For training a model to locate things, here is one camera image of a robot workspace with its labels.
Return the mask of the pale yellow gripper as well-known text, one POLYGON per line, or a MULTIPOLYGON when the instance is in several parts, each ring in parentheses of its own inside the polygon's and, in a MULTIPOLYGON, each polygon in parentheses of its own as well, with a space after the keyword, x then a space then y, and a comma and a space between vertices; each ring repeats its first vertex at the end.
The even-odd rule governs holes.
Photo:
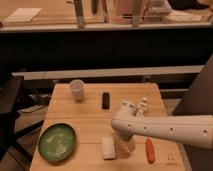
POLYGON ((127 159, 135 150, 135 140, 131 137, 128 140, 123 140, 118 134, 114 135, 115 151, 118 159, 127 159))

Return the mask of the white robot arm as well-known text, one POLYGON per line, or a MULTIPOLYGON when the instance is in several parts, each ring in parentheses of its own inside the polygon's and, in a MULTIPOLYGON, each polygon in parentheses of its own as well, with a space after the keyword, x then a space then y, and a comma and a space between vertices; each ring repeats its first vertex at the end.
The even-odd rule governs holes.
POLYGON ((144 136, 182 143, 195 153, 213 157, 213 116, 144 116, 141 108, 123 101, 111 119, 111 127, 129 150, 134 150, 134 136, 144 136))

